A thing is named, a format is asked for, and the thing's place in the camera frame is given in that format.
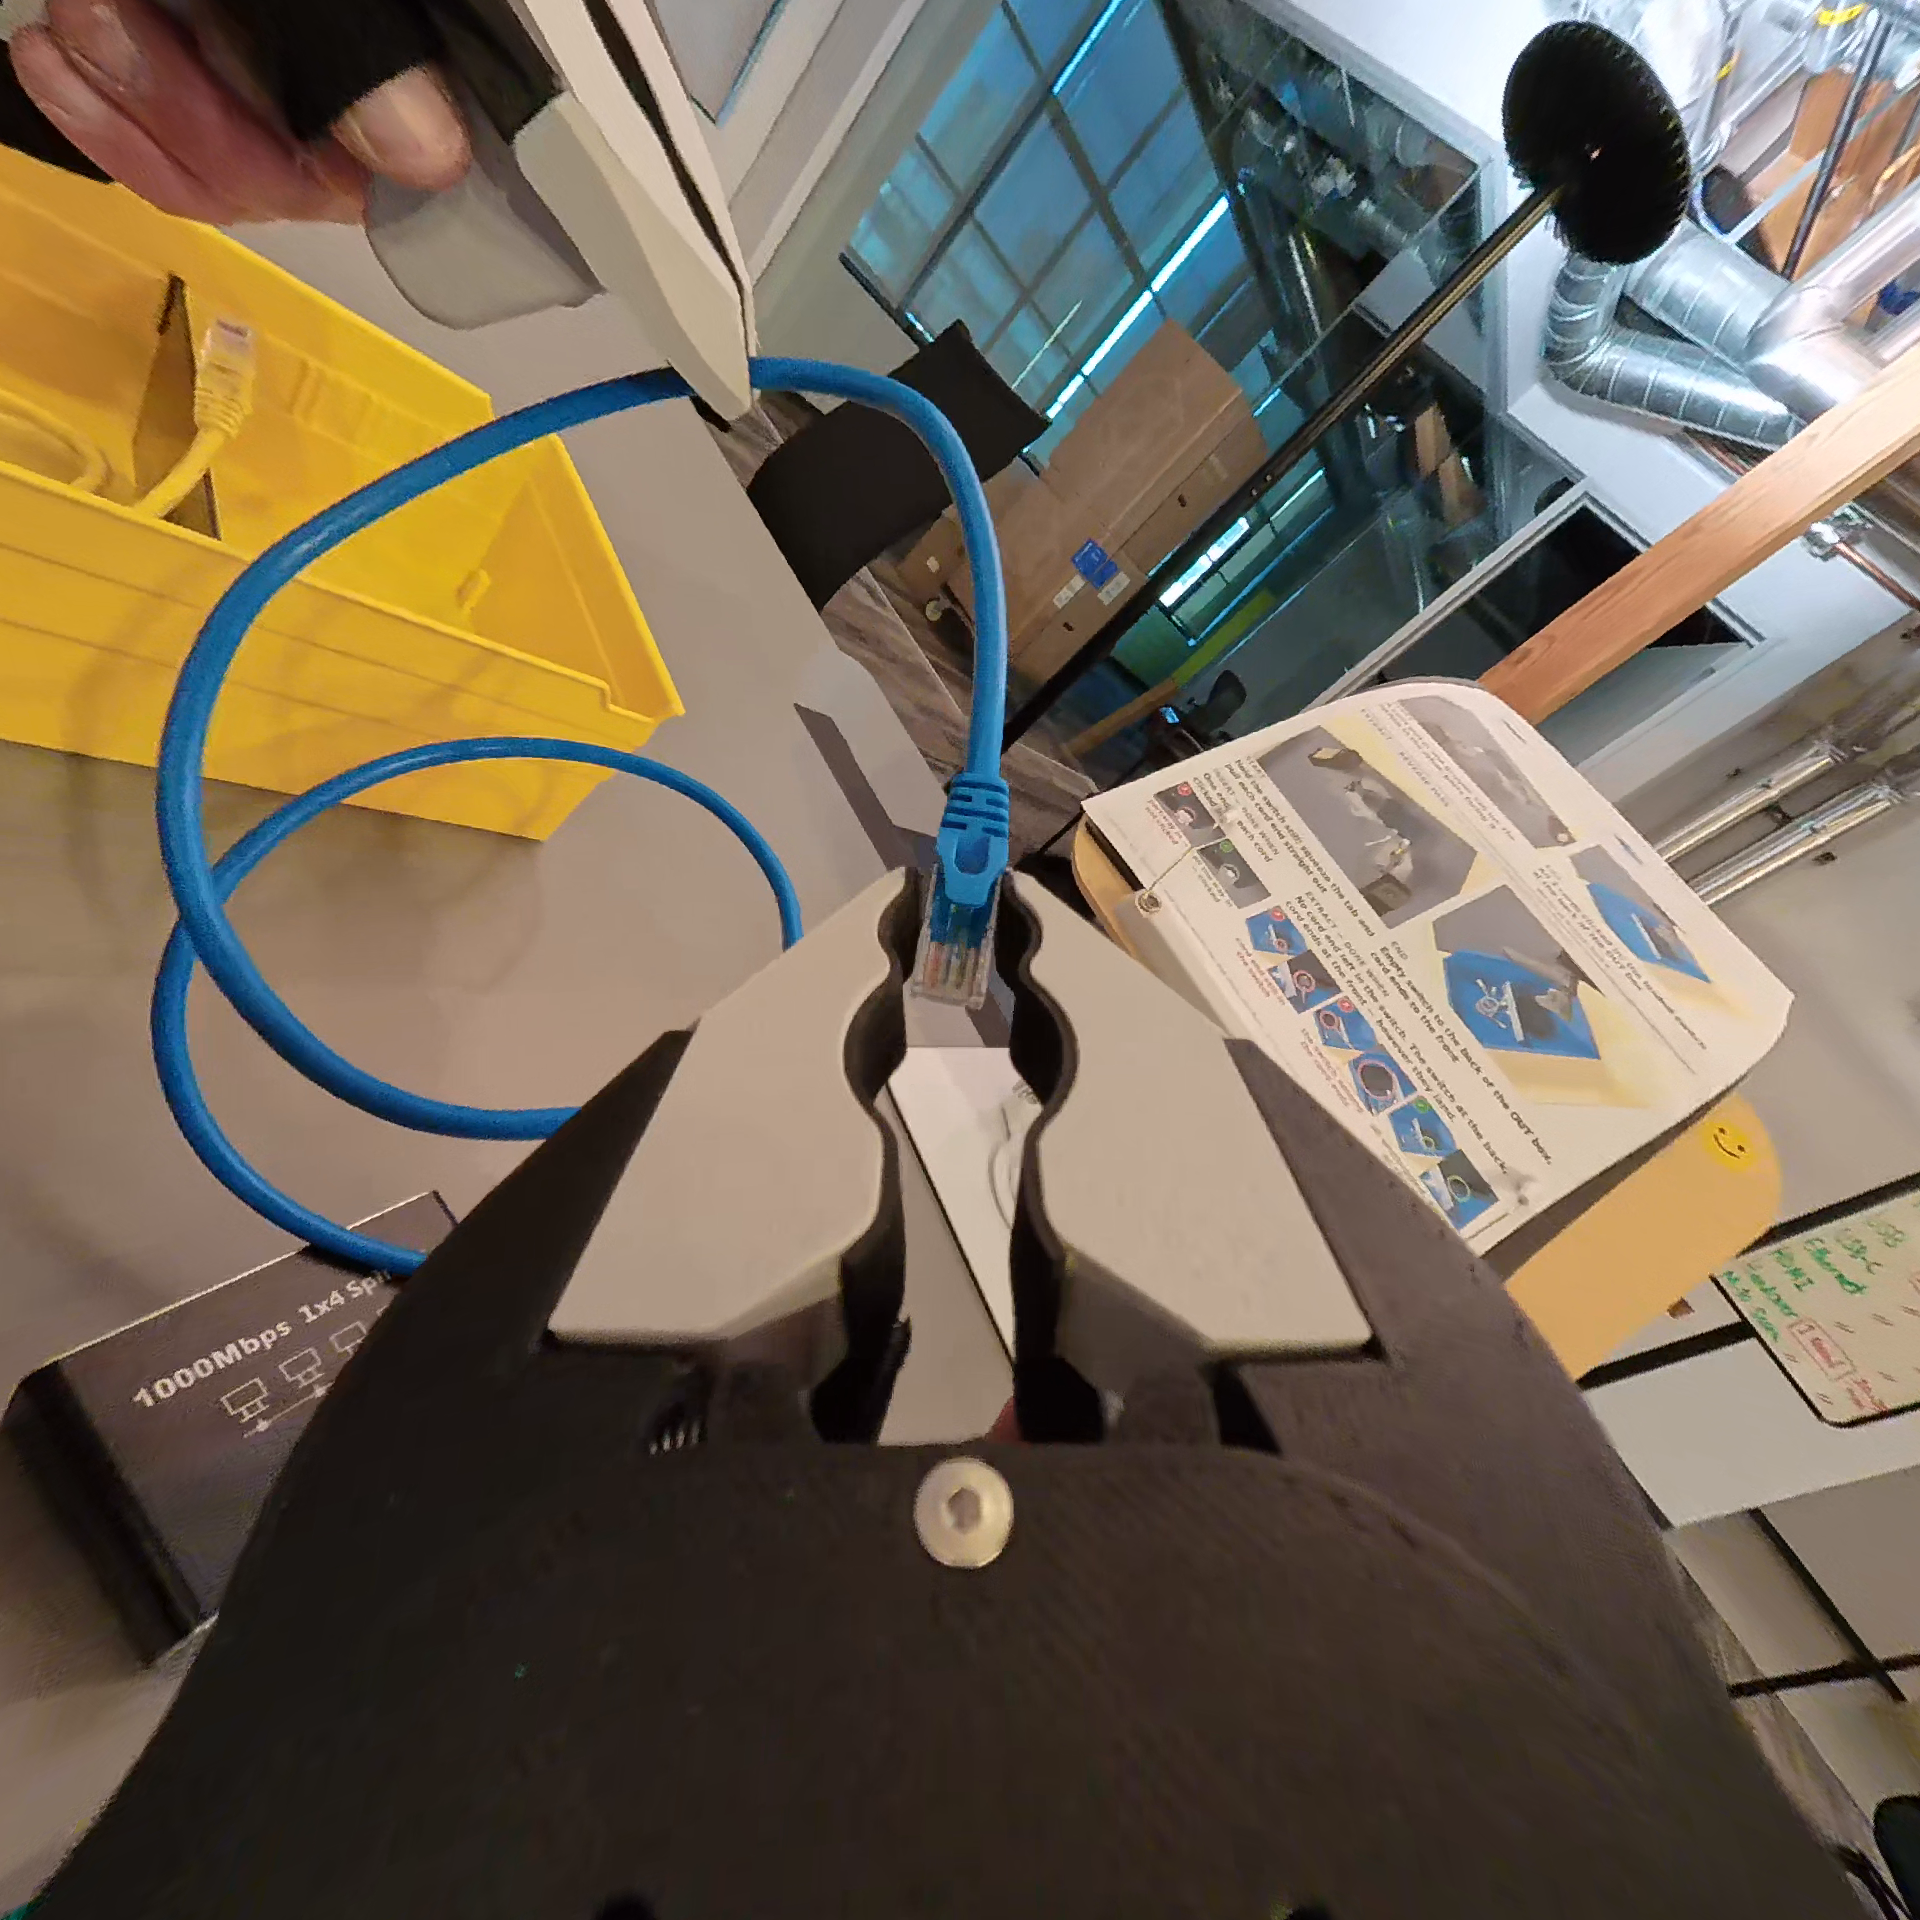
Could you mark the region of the silver ventilation duct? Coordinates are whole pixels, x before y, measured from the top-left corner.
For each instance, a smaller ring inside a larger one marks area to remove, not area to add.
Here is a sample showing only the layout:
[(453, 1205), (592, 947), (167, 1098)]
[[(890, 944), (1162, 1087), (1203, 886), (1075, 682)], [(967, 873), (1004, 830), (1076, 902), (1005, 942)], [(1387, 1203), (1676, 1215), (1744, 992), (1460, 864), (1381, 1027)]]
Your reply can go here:
[(1632, 267), (1569, 254), (1548, 302), (1543, 369), (1587, 401), (1775, 451), (1916, 349), (1916, 311), (1882, 333), (1856, 325), (1916, 258), (1909, 198), (1794, 281), (1696, 223)]

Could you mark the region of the whiteboard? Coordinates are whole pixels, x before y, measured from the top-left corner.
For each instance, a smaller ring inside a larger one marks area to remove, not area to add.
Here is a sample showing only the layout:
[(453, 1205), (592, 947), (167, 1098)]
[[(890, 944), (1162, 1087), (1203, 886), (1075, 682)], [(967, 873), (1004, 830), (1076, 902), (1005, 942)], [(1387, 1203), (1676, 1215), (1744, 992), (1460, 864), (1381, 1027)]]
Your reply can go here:
[(1713, 1282), (1825, 1427), (1916, 1411), (1916, 1178), (1784, 1223)]

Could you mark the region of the printed instruction sheet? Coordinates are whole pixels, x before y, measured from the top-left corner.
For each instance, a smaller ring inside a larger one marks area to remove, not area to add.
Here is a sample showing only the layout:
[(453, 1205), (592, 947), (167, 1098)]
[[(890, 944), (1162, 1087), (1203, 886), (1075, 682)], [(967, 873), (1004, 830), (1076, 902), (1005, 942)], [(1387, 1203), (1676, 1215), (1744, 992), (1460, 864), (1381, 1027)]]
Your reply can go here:
[(1488, 1255), (1737, 1089), (1793, 994), (1537, 727), (1370, 689), (1092, 795), (1147, 942)]

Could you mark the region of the person's left hand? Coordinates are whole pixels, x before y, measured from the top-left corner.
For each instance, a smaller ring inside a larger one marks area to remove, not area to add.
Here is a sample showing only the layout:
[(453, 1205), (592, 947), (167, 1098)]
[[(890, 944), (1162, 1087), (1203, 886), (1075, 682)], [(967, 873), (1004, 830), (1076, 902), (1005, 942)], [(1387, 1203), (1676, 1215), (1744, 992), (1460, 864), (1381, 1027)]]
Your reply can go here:
[(195, 225), (362, 225), (473, 145), (421, 5), (50, 2), (4, 41), (4, 146)]

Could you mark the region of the yellow plastic bin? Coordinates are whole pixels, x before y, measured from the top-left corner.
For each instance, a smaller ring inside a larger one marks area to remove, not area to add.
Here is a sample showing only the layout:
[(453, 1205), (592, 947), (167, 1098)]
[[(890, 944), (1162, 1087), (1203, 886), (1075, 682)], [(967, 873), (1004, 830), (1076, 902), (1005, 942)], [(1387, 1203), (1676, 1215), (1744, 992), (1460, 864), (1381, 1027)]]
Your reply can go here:
[[(224, 233), (11, 152), (2, 277), (2, 739), (152, 769), (239, 571), (493, 408)], [(543, 440), (281, 590), (232, 663), (205, 774), (296, 795), (431, 741), (641, 753), (682, 717), (581, 475)]]

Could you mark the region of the wooden post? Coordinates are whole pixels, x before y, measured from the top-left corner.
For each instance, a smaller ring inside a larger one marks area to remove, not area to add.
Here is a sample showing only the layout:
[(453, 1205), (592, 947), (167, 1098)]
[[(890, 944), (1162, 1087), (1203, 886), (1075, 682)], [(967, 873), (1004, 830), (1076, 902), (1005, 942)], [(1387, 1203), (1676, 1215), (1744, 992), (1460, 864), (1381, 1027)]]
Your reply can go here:
[(1538, 726), (1856, 502), (1917, 449), (1917, 350), (1767, 456), (1522, 647), (1481, 686)]

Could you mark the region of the large cardboard box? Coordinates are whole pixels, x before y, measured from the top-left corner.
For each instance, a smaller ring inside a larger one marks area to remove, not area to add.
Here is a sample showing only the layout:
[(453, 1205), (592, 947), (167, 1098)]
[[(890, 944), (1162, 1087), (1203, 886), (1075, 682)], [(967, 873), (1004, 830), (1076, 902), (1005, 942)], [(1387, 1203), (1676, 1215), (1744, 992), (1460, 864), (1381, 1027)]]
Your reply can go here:
[(1013, 679), (1045, 683), (1263, 463), (1242, 384), (1162, 322), (1043, 469), (991, 483)]

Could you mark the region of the black chair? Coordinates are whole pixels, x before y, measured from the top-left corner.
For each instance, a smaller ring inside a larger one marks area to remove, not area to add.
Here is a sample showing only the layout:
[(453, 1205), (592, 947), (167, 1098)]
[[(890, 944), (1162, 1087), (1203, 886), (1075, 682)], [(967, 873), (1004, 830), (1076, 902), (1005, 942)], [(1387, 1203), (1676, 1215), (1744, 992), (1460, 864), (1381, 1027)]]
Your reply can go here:
[[(785, 359), (776, 369), (776, 393), (824, 393), (835, 408), (757, 469), (747, 497), (810, 603), (825, 608), (891, 544), (937, 521), (954, 493), (912, 425), (817, 375), (793, 377)], [(912, 353), (891, 379), (945, 416), (984, 483), (1049, 430), (1045, 414), (973, 346), (964, 322)]]

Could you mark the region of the wooden document stand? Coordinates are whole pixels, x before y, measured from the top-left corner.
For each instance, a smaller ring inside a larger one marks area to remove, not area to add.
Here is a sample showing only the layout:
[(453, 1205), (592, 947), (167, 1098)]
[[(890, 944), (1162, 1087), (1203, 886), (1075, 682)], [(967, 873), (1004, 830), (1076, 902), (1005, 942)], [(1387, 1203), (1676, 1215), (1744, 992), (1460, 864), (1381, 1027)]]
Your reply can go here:
[[(1779, 1200), (1777, 1157), (1747, 1104), (1728, 1095), (1532, 1217), (1495, 1248), (1495, 1264), (1483, 1266), (1458, 1231), (1485, 1223), (1500, 1209), (1490, 1150), (1468, 1153), (1468, 1125), (1443, 1117), (1436, 1095), (1412, 1087), (1379, 1043), (1377, 1021), (1323, 975), (1296, 927), (1258, 915), (1255, 947), (1236, 958), (1252, 963), (1255, 985), (1269, 990), (1266, 1014), (1281, 1014), (1282, 1062), (1219, 1027), (1377, 1335), (1364, 1359), (1296, 1360), (1301, 1365), (1383, 1359), (1381, 1327), (1370, 1307), (1391, 1307), (1395, 1285), (1405, 1290), (1409, 1307), (1437, 1307), (1441, 1280), (1450, 1278), (1471, 1288), (1493, 1282), (1569, 1377), (1585, 1377), (1755, 1240)], [(1135, 961), (1215, 1021), (1201, 985), (1163, 942), (1144, 944)], [(964, 1194), (973, 1194), (980, 1218), (1000, 1237), (994, 1248), (973, 1248), (967, 1263), (980, 1296), (1004, 1310), (1001, 1342), (1013, 1359), (1017, 1165), (1039, 1101), (1021, 1095), (1017, 1107), (1015, 1187), (1001, 1215), (993, 1213), (986, 1173), (949, 1168), (945, 1175), (954, 1227), (963, 1223)], [(1754, 1133), (1762, 1165), (1736, 1168), (1708, 1149), (1701, 1125), (1716, 1113), (1739, 1119)], [(1226, 1368), (1216, 1382), (1236, 1389), (1242, 1368)], [(1215, 1413), (1216, 1382), (1211, 1400), (1203, 1400), (1199, 1382), (1154, 1382), (1121, 1411), (1104, 1439), (1131, 1417), (1141, 1433), (1196, 1433), (1210, 1443), (1229, 1429), (1229, 1419)]]

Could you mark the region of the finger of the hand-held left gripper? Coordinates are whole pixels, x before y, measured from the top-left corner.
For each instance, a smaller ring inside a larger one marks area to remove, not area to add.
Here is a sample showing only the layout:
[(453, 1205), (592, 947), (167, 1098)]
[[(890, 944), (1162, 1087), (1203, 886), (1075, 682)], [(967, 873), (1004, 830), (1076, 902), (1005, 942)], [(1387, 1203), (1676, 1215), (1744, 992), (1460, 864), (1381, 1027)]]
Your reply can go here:
[(555, 89), (520, 171), (656, 359), (729, 425), (753, 410), (753, 279), (704, 117), (642, 2), (514, 2)]

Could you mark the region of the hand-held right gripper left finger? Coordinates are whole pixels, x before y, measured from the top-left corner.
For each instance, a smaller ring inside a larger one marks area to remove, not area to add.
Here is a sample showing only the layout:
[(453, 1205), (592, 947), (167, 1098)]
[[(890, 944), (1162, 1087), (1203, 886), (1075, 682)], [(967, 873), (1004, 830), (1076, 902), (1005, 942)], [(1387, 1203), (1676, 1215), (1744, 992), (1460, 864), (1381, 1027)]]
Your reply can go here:
[(893, 869), (691, 1032), (549, 1320), (557, 1342), (767, 1362), (827, 1441), (881, 1435), (905, 1362), (900, 1154), (921, 879)]

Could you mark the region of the black floor lamp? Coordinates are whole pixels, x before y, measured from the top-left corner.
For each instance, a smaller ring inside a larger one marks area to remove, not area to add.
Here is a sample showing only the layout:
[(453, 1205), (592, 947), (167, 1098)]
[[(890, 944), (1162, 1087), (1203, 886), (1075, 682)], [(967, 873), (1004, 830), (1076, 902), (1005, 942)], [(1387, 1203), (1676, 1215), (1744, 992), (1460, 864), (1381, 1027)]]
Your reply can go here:
[(1648, 61), (1597, 23), (1552, 23), (1527, 41), (1504, 82), (1503, 143), (1508, 170), (1527, 190), (1522, 205), (1013, 709), (1000, 726), (993, 762), (1109, 658), (1236, 517), (1372, 403), (1537, 229), (1552, 225), (1572, 251), (1635, 265), (1673, 233), (1690, 206), (1692, 157), (1681, 112)]

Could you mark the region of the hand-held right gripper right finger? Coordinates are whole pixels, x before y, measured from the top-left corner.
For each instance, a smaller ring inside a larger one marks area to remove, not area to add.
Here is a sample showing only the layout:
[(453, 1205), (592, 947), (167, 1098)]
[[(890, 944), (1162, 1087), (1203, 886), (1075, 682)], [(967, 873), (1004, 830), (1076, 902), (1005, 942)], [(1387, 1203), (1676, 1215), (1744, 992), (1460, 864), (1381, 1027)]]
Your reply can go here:
[(1039, 883), (1004, 902), (1015, 1422), (1097, 1443), (1165, 1377), (1355, 1360), (1375, 1328), (1226, 1032)]

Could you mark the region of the black network switch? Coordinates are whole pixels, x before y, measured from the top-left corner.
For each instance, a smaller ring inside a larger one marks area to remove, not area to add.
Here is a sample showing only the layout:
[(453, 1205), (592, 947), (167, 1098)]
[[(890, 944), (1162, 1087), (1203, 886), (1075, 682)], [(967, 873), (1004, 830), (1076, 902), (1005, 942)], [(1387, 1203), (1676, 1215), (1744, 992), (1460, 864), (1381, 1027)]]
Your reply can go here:
[(298, 1246), (23, 1377), (4, 1439), (144, 1669), (212, 1625), (276, 1477), (401, 1285)]

